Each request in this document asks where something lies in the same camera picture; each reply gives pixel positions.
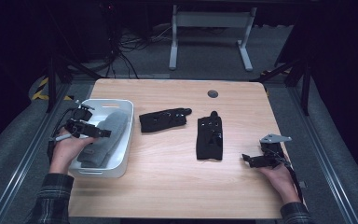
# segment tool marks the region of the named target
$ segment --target desk leg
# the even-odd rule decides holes
[[[245,65],[245,70],[248,72],[253,71],[253,67],[251,64],[251,60],[249,59],[248,51],[246,50],[246,43],[248,42],[249,34],[251,33],[252,30],[252,25],[255,19],[256,10],[257,10],[256,7],[252,7],[250,16],[246,23],[245,34],[243,35],[243,39],[238,41],[238,47],[240,49],[242,61],[243,64]]]
[[[172,13],[172,45],[171,45],[171,57],[170,57],[170,69],[176,69],[176,58],[178,54],[178,39],[177,39],[177,7],[173,6]]]

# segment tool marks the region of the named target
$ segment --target human arm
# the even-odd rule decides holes
[[[74,183],[68,175],[69,165],[83,147],[94,141],[95,138],[71,136],[56,144],[48,174],[25,223],[69,223],[68,205]]]
[[[284,223],[314,223],[307,207],[299,199],[293,179],[283,163],[275,168],[259,168],[259,171],[267,177],[272,187],[281,195],[283,201],[281,215]]]

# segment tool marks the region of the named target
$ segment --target gray carpet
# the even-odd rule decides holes
[[[181,31],[175,71],[168,69],[171,42],[166,39],[145,49],[125,53],[125,55],[132,62],[139,78],[246,81],[258,77],[263,70],[273,69],[273,64],[290,30],[290,27],[263,27],[252,30],[247,49],[254,66],[253,72],[245,72],[241,63],[241,56],[235,46],[235,41],[241,39],[242,30],[236,29],[227,29],[219,35],[200,29]],[[129,69],[121,59],[114,61],[113,68],[116,78],[129,78]],[[106,70],[101,71],[100,74],[105,75]],[[114,77],[112,71],[108,76]],[[301,85],[289,90],[283,86],[283,79],[284,76],[275,77],[265,83],[265,86],[268,89],[269,101],[281,133],[293,138],[293,141],[287,143],[286,147],[298,179],[307,184],[307,187],[303,189],[303,194],[310,213],[317,223],[345,223],[345,217],[329,187],[324,170],[317,159],[310,134],[302,121],[303,115],[296,112],[297,102],[290,94],[293,91],[299,92]],[[30,95],[39,84],[38,81],[30,89]],[[66,94],[74,95],[75,100],[85,100],[92,85],[93,81],[88,77],[77,75]],[[63,101],[58,107],[57,115],[74,105],[74,101]],[[34,135],[45,116],[46,109],[47,101],[34,100],[2,132],[0,136],[0,197],[28,146],[33,143]],[[311,83],[309,110],[310,116],[306,119],[309,119],[315,128],[358,217],[358,167],[339,136],[313,83]],[[49,123],[42,139],[43,144],[36,149],[26,177],[20,184],[13,201],[8,202],[9,207],[2,215],[2,223],[21,223],[34,205],[35,195],[48,171],[46,156],[48,136],[58,118],[59,116],[55,116]],[[71,223],[75,224],[118,222],[119,219],[111,218],[71,218]],[[274,223],[273,220],[257,220],[257,222]]]

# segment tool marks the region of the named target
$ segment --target folded gray fabric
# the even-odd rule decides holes
[[[115,144],[124,133],[127,125],[127,114],[118,109],[110,114],[104,121],[101,121],[97,127],[101,130],[111,131],[110,137],[102,137],[91,145],[84,147],[77,157],[83,168],[101,167],[103,159],[115,148]]]

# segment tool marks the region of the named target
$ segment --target black glove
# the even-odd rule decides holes
[[[141,132],[153,133],[185,125],[187,122],[186,115],[189,114],[191,114],[190,108],[175,108],[140,115]]]
[[[223,159],[222,119],[213,111],[210,117],[198,120],[197,160]]]

